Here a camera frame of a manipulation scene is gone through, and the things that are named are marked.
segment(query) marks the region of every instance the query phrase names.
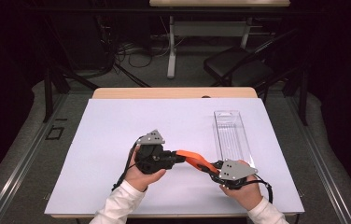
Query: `clear plastic container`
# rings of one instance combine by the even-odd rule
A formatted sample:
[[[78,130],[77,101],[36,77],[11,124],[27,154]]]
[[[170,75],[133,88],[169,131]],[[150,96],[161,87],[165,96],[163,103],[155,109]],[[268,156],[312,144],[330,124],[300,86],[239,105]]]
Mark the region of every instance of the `clear plastic container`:
[[[213,127],[219,160],[243,160],[254,167],[245,127],[239,111],[215,111]]]

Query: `desk foot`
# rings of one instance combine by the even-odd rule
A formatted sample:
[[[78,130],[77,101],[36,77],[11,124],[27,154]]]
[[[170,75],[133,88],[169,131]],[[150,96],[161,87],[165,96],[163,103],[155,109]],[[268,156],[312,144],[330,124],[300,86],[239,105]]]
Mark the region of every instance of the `desk foot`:
[[[170,54],[169,67],[167,68],[167,78],[173,79],[176,72],[176,54]]]

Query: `white long-sleeved shirt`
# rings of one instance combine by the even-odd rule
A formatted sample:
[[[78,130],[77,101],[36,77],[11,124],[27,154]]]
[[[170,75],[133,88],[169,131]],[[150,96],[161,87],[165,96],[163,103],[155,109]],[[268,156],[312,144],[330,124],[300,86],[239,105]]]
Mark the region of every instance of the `white long-sleeved shirt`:
[[[140,192],[127,181],[112,191],[106,199],[105,206],[97,211],[90,224],[125,224],[127,216],[141,203],[145,192]],[[248,212],[256,224],[285,224],[284,215],[265,198]]]

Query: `hand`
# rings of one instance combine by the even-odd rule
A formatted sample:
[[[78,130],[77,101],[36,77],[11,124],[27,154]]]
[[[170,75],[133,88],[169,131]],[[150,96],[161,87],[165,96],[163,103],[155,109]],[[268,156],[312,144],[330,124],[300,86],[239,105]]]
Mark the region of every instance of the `hand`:
[[[239,161],[242,164],[248,165],[245,161]],[[257,178],[253,175],[249,175],[246,181],[256,180]],[[242,186],[240,189],[227,189],[219,186],[226,195],[234,198],[240,205],[242,205],[247,211],[255,208],[262,200],[262,195],[260,194],[260,187],[258,183],[248,184]]]
[[[149,184],[152,184],[158,181],[164,174],[166,170],[161,169],[160,171],[152,174],[145,175],[143,174],[136,166],[135,166],[135,154],[137,153],[140,146],[135,147],[134,153],[132,155],[132,159],[130,161],[129,166],[132,166],[126,173],[125,180],[132,185],[135,189],[143,192],[147,189]]]

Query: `background desk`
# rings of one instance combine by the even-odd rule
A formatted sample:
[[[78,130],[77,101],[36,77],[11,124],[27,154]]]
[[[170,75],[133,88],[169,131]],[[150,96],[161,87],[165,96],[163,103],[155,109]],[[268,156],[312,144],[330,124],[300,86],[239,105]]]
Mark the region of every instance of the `background desk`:
[[[288,7],[288,0],[150,0],[152,7]],[[246,42],[252,19],[246,21],[175,21],[170,16],[170,56],[167,77],[176,73],[175,35],[191,36],[242,36],[241,47]]]
[[[97,90],[79,124],[45,213],[53,217],[92,217],[103,206],[112,185],[118,180],[133,142],[156,128],[166,139],[163,146],[167,150],[193,150],[208,161],[216,161],[212,126],[214,108],[241,111],[256,167],[274,187],[274,204],[286,214],[303,212],[262,101],[250,88],[207,89]],[[147,98],[173,99],[140,100],[124,99],[123,96],[120,96],[123,99],[98,99],[106,93],[126,91],[129,91],[129,97],[141,92]],[[235,98],[218,98],[221,92],[230,97],[232,91],[240,93]],[[179,99],[184,93],[189,99]],[[216,98],[199,99],[207,94]],[[130,217],[245,215],[246,210],[226,197],[209,176],[181,163],[149,187],[145,200]]]

